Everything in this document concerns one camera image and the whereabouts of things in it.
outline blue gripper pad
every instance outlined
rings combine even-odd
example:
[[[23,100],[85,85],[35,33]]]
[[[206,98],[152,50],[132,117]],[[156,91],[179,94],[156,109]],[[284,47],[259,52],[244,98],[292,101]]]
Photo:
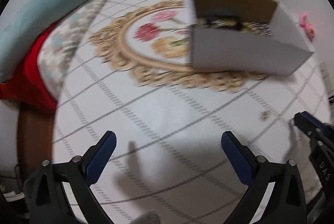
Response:
[[[221,137],[221,147],[230,161],[242,184],[250,185],[253,181],[253,170],[227,132]]]
[[[306,117],[309,121],[314,123],[315,126],[318,127],[322,131],[322,133],[324,134],[325,137],[329,138],[329,136],[331,135],[331,132],[326,125],[324,125],[321,121],[317,120],[314,116],[312,116],[311,114],[309,114],[306,111],[303,111],[301,114],[304,117]]]
[[[116,135],[114,132],[108,131],[110,135],[103,142],[100,149],[96,152],[91,162],[86,168],[86,183],[88,186],[95,184],[105,168],[108,160],[116,148]]]

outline cardboard box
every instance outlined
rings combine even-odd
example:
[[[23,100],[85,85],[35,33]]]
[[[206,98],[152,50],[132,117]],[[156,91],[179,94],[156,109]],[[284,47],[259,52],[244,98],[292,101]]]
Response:
[[[313,53],[304,30],[284,5],[274,0],[186,0],[191,66],[199,72],[226,70],[290,75]],[[213,9],[230,9],[244,22],[269,23],[272,35],[202,28],[197,18]]]

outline dark brown floor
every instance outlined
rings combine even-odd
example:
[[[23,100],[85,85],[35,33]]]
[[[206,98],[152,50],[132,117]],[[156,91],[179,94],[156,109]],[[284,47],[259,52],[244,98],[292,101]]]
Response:
[[[45,114],[29,104],[21,104],[17,151],[23,179],[38,169],[41,161],[51,159],[53,121],[54,114]]]

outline ornate gold frame pattern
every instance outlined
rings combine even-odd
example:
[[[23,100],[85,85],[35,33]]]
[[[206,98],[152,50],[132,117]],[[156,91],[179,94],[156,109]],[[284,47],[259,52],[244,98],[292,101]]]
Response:
[[[263,73],[224,71],[198,73],[189,64],[174,64],[145,57],[126,43],[126,32],[138,19],[165,9],[184,8],[184,1],[162,1],[114,19],[111,24],[94,33],[90,40],[96,46],[96,55],[109,62],[112,69],[129,71],[138,85],[180,85],[182,88],[212,87],[216,91],[237,92],[248,78],[264,79]]]

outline pillow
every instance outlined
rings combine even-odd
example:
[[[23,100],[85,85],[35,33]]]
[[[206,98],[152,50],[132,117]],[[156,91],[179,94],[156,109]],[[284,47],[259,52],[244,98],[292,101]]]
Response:
[[[38,55],[40,76],[57,100],[73,55],[94,18],[108,0],[89,0],[64,18],[44,42]]]
[[[0,83],[14,71],[38,35],[86,0],[30,0],[0,36]]]

